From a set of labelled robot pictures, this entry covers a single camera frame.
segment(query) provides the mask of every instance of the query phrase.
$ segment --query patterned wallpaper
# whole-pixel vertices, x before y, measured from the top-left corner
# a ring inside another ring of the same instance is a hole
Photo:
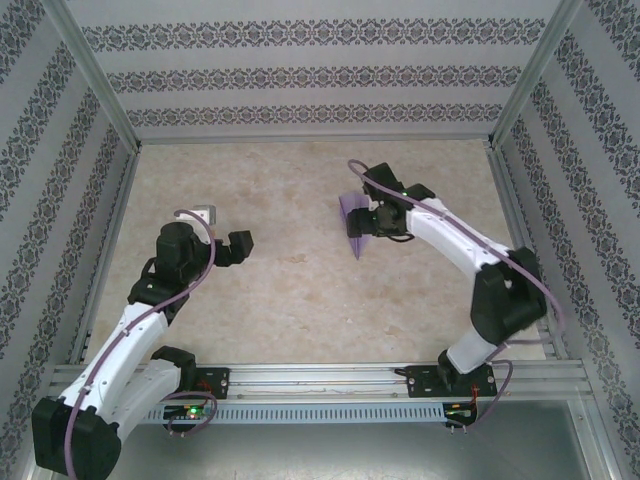
[[[18,476],[30,412],[66,363],[129,162],[42,6],[1,0],[0,478]]]
[[[453,3],[68,5],[143,140],[488,134],[558,0]]]
[[[502,146],[624,478],[640,478],[639,25],[633,2],[585,2]]]

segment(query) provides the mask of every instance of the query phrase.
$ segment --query enclosure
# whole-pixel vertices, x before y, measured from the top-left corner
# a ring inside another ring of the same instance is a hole
[[[180,443],[150,414],[112,478],[640,477],[637,0],[0,9],[0,478],[51,477],[32,409],[107,340],[172,213],[209,204],[215,234],[250,230],[254,249],[158,345],[231,369],[227,417]],[[356,260],[349,159],[528,246],[558,298],[561,340],[500,354],[514,378],[477,432],[402,413],[437,402],[393,371],[464,334],[473,284],[420,239],[372,239]],[[265,409],[292,417],[253,421]],[[379,413],[309,421],[364,411]]]

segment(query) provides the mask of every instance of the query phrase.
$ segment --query metal corner post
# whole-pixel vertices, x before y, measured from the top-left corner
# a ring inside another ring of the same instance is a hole
[[[87,299],[87,305],[85,309],[84,317],[81,320],[78,335],[76,337],[75,345],[71,352],[71,363],[77,363],[81,361],[81,355],[85,344],[85,339],[90,331],[96,315],[98,314],[98,306],[100,303],[100,297],[104,290],[104,286],[107,282],[107,273],[109,272],[109,266],[113,259],[113,253],[116,248],[116,242],[118,240],[118,233],[120,232],[120,226],[124,218],[124,213],[127,208],[127,202],[129,200],[129,194],[131,193],[131,187],[133,186],[133,180],[136,174],[136,168],[138,167],[138,160],[140,159],[140,152],[130,153],[130,159],[127,165],[127,171],[125,172],[125,180],[122,185],[118,198],[116,200],[116,206],[114,210],[114,216],[109,226],[109,233],[105,240],[104,252],[98,259],[98,267],[96,269],[96,281],[93,284],[89,298]]]
[[[511,126],[524,107],[531,90],[538,82],[564,32],[566,32],[581,5],[582,0],[560,0],[513,93],[502,109],[492,134],[492,145],[494,147],[500,146],[504,142]]]
[[[84,38],[82,30],[73,18],[66,0],[42,0],[42,6],[73,55],[89,86],[98,97],[120,138],[126,144],[127,150],[136,154],[140,141],[133,130],[133,125],[111,88],[89,43]]]
[[[491,174],[498,191],[498,197],[504,211],[507,228],[513,241],[514,247],[531,246],[531,239],[527,231],[526,223],[522,211],[518,207],[515,189],[509,173],[502,151],[499,148],[485,146],[487,159],[491,167]],[[555,331],[557,320],[553,315],[553,309],[548,309],[547,315],[540,320],[538,324],[540,333],[543,335]],[[549,348],[545,348],[547,357],[552,358],[569,358],[562,341],[553,340]]]

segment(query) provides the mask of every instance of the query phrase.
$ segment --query gray metal panel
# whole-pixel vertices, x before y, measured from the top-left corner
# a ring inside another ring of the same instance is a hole
[[[419,424],[219,425],[174,439],[142,426],[110,479],[590,478],[562,404],[500,405],[482,428],[458,433]]]
[[[158,405],[140,424],[161,425],[165,406]],[[211,414],[211,406],[203,409],[203,417]],[[436,402],[303,405],[219,405],[212,422],[216,425],[295,425],[336,423],[432,423],[444,422],[444,407]],[[197,425],[202,419],[178,416],[175,424]]]
[[[595,400],[567,402],[591,478],[622,479]]]

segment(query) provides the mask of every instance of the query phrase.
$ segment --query black cable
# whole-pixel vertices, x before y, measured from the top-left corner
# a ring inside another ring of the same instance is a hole
[[[391,240],[392,242],[407,243],[407,242],[410,242],[411,240],[413,240],[416,237],[411,235],[410,233],[408,233],[404,238],[399,237],[399,236],[395,236],[395,235],[389,235],[389,236],[387,236],[387,238],[389,240]]]

